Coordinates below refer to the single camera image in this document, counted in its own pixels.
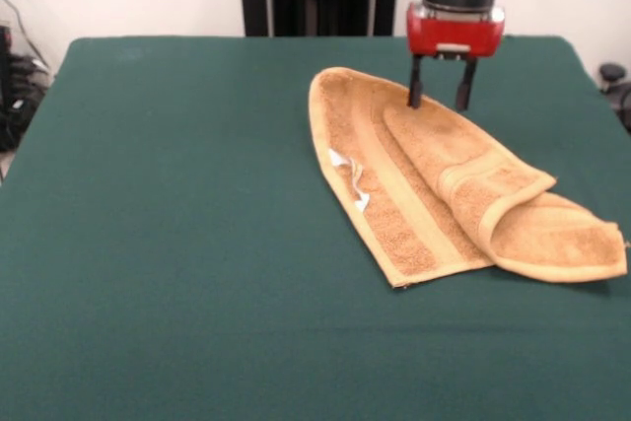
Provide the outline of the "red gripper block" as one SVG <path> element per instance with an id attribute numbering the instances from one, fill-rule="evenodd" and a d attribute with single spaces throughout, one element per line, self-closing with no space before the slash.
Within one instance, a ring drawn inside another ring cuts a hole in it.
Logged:
<path id="1" fill-rule="evenodd" d="M 506 15 L 502 7 L 478 13 L 436 10 L 420 2 L 411 3 L 406 13 L 408 47 L 412 55 L 408 106 L 419 108 L 423 84 L 423 56 L 459 55 L 490 57 L 495 54 L 504 33 Z M 476 58 L 467 59 L 456 91 L 456 109 L 466 111 L 477 69 Z"/>

